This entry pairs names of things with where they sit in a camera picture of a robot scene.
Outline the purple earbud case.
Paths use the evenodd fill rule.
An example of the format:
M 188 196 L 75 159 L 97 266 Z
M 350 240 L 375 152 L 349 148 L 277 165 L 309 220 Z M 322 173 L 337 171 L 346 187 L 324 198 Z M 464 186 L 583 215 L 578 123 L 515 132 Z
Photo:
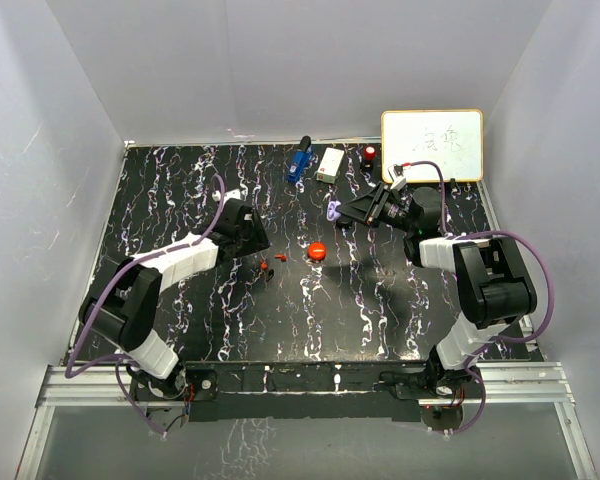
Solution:
M 340 201 L 330 201 L 327 205 L 326 218 L 329 222 L 336 222 L 341 214 L 338 211 L 338 207 L 341 205 Z

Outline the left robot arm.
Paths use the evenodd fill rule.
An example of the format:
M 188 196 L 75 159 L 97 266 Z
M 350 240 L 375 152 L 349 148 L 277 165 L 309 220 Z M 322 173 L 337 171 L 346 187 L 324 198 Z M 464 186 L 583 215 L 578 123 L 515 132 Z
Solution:
M 224 201 L 214 225 L 198 228 L 160 249 L 101 261 L 79 311 L 83 326 L 137 364 L 137 382 L 166 399 L 186 387 L 184 364 L 154 329 L 160 294 L 197 274 L 270 246 L 257 209 L 238 198 Z

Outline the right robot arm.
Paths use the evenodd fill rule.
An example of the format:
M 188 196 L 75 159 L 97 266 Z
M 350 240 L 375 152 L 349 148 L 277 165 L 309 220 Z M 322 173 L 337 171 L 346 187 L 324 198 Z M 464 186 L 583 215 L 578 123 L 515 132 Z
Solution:
M 449 333 L 430 351 L 417 373 L 386 371 L 380 382 L 399 396 L 406 388 L 446 397 L 477 373 L 479 351 L 533 312 L 537 294 L 516 241 L 508 237 L 452 239 L 443 235 L 444 195 L 420 187 L 408 205 L 384 183 L 338 205 L 342 217 L 401 230 L 406 258 L 416 267 L 455 276 L 460 312 Z

